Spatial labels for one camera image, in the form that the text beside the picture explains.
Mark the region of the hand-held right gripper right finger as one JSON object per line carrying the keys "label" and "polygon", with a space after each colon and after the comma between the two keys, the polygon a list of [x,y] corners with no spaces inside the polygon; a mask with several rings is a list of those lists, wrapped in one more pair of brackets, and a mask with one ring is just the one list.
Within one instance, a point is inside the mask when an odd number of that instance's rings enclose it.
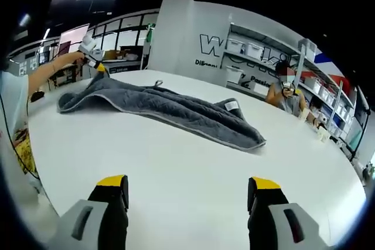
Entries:
{"label": "hand-held right gripper right finger", "polygon": [[250,249],[326,248],[318,223],[271,180],[249,178],[247,210]]}

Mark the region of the person's left hand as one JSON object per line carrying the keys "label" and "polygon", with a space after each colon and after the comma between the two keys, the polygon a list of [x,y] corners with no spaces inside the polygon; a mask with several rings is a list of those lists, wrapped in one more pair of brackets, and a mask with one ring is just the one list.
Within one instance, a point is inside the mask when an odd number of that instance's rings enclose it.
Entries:
{"label": "person's left hand", "polygon": [[73,56],[73,64],[81,65],[86,63],[87,58],[85,57],[85,54],[82,52],[74,52],[72,53]]}

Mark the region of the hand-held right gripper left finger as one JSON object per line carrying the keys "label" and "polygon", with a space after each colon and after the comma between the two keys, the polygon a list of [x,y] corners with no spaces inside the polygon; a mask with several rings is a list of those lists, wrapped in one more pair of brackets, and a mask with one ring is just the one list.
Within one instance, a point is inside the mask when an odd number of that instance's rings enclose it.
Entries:
{"label": "hand-held right gripper left finger", "polygon": [[100,180],[86,200],[79,200],[59,220],[58,249],[125,249],[128,228],[128,177]]}

